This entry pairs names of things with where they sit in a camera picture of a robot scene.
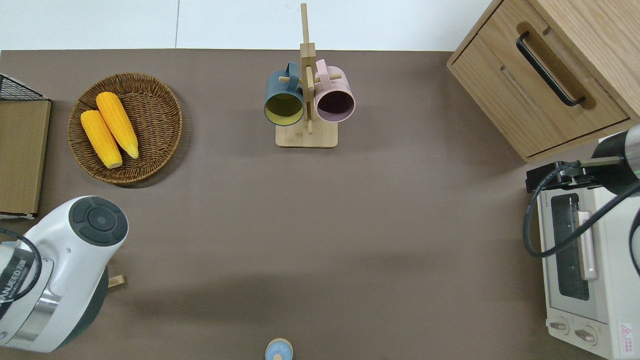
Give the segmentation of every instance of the wire rack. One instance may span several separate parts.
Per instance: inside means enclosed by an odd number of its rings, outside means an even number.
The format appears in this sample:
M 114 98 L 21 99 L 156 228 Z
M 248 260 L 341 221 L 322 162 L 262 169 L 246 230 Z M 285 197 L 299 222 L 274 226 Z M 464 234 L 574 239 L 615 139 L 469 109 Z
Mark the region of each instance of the wire rack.
M 16 79 L 0 74 L 0 100 L 47 100 Z

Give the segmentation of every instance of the mug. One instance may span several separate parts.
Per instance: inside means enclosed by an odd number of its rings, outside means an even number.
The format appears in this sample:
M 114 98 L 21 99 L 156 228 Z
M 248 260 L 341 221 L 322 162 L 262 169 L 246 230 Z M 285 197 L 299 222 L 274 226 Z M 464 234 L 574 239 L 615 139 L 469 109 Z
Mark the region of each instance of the mug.
M 280 81 L 280 76 L 289 78 Z M 298 64 L 289 62 L 286 70 L 278 70 L 267 80 L 264 114 L 278 126 L 289 126 L 302 119 L 304 113 L 302 86 L 298 83 Z
M 344 71 L 335 66 L 326 66 L 324 59 L 316 61 L 316 66 L 316 77 L 320 79 L 314 85 L 318 116 L 328 122 L 347 120 L 353 114 L 356 104 Z M 331 75 L 340 75 L 341 78 L 331 80 Z

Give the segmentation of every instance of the black handle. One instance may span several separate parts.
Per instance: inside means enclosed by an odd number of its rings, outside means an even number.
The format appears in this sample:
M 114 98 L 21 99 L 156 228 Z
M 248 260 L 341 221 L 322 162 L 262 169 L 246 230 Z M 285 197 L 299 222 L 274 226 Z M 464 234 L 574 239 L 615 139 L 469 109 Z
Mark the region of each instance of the black handle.
M 520 37 L 518 38 L 518 41 L 516 41 L 516 47 L 518 48 L 518 50 L 520 50 L 520 53 L 522 53 L 522 56 L 524 56 L 524 58 L 527 59 L 529 64 L 531 64 L 531 66 L 538 73 L 538 75 L 540 75 L 542 80 L 544 80 L 547 83 L 547 85 L 551 88 L 551 90 L 553 90 L 553 92 L 556 93 L 556 95 L 558 96 L 558 99 L 560 99 L 560 101 L 562 101 L 567 106 L 576 106 L 580 104 L 582 101 L 584 101 L 584 96 L 581 97 L 580 99 L 573 100 L 572 98 L 569 97 L 569 95 L 566 94 L 566 92 L 564 92 L 564 90 L 560 87 L 560 85 L 558 85 L 558 83 L 551 76 L 551 74 L 549 74 L 549 72 L 545 69 L 545 67 L 542 66 L 540 61 L 536 59 L 536 57 L 532 54 L 529 48 L 527 48 L 527 46 L 524 44 L 524 39 L 528 35 L 529 35 L 528 31 L 525 31 L 522 35 L 520 35 Z

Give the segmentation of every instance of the round woven basket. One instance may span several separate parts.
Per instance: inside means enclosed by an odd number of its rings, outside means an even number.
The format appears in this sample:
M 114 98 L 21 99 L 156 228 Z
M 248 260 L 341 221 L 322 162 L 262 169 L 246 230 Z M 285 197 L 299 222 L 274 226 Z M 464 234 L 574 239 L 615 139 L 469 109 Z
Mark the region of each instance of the round woven basket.
M 80 123 L 86 110 L 98 110 L 95 98 L 113 92 L 120 98 L 138 138 L 139 157 L 120 149 L 122 165 L 106 168 L 96 155 Z M 80 166 L 96 179 L 131 184 L 160 170 L 173 156 L 182 136 L 182 109 L 171 89 L 144 74 L 115 74 L 100 80 L 78 99 L 69 118 L 68 140 Z

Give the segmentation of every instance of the mug rack base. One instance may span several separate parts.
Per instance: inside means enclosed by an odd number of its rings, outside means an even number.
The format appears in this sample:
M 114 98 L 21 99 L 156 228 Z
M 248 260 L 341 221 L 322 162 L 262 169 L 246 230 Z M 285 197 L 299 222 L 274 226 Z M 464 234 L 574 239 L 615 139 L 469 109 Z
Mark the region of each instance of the mug rack base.
M 276 126 L 277 146 L 330 148 L 338 145 L 338 123 L 315 120 L 312 125 L 312 134 L 304 119 L 291 126 Z

